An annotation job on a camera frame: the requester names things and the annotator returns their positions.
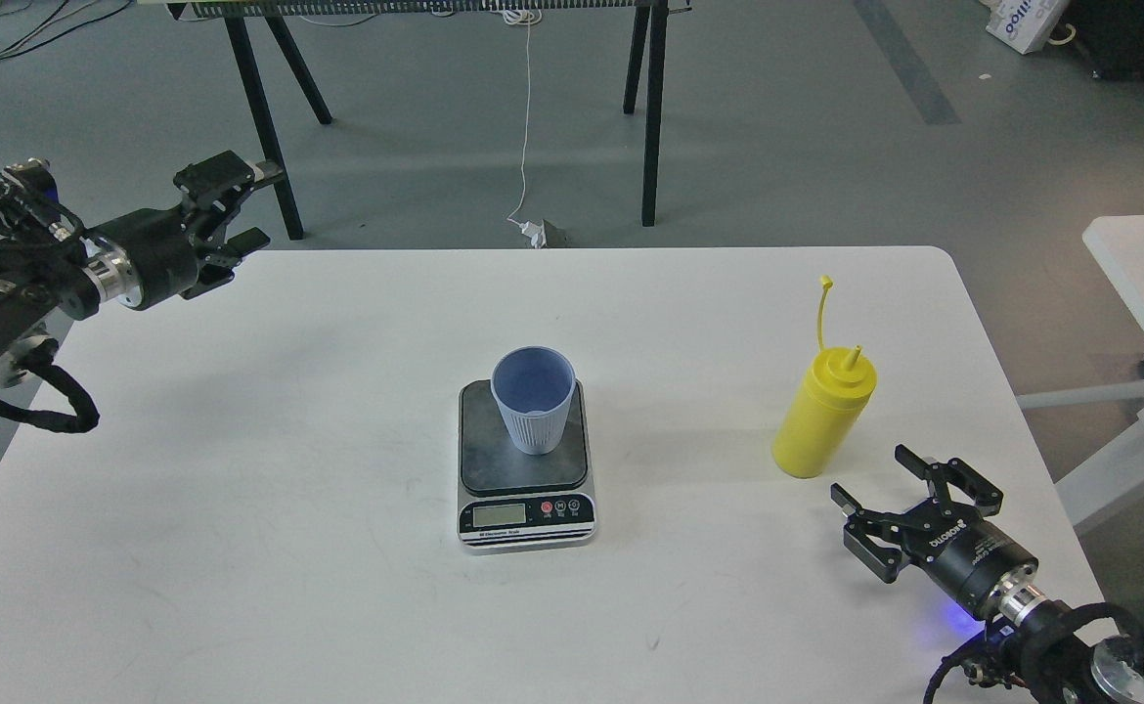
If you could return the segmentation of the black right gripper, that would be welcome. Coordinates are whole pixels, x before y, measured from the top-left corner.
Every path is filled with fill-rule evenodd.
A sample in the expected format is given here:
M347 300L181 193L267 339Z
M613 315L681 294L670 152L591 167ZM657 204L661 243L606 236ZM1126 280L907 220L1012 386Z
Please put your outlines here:
M906 565L920 565L961 609L987 620L998 612L991 595L998 583L1038 565L1028 549L984 519L998 515L1004 495L960 458L925 461L899 444L895 460L925 482L931 500L904 513L880 512L831 484L831 499L847 516L842 544L885 584L893 584ZM958 503L950 487L974 503Z

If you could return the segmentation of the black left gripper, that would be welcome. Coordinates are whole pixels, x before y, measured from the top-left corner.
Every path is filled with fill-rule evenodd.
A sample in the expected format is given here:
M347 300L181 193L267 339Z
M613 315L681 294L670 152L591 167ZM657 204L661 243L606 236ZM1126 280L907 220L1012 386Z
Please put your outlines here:
M148 309L175 294L189 300L230 284L243 260L271 238L251 228L198 250L189 238L222 240L251 195L285 179L273 160L251 163L224 151L174 175L180 209L135 209L86 229L84 311L97 313L116 298L130 309Z

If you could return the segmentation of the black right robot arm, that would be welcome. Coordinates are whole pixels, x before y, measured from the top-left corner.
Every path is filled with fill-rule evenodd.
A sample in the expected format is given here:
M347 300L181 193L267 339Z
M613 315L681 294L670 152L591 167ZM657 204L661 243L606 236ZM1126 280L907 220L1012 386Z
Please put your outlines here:
M928 499L879 512L832 485L845 547L885 584L919 565L984 627L944 656L922 699L934 701L959 670L969 685L1018 686L1036 703L1144 703L1141 620L1120 606L1072 607L1038 590L1036 557L992 525L1004 495L969 462L925 461L904 445L895 459L925 482Z

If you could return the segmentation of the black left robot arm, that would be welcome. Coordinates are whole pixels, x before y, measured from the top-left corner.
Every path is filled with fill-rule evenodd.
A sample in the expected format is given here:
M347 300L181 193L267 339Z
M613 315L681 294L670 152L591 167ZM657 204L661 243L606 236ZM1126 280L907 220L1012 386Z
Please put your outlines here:
M97 427L88 391L55 362L45 326L54 311L85 321L108 300L135 311L170 296L192 299L227 285L269 238L227 231L255 191L281 183L275 161L222 152L175 174L180 201L135 209L94 227L59 201L48 163L0 171L0 418L57 433Z

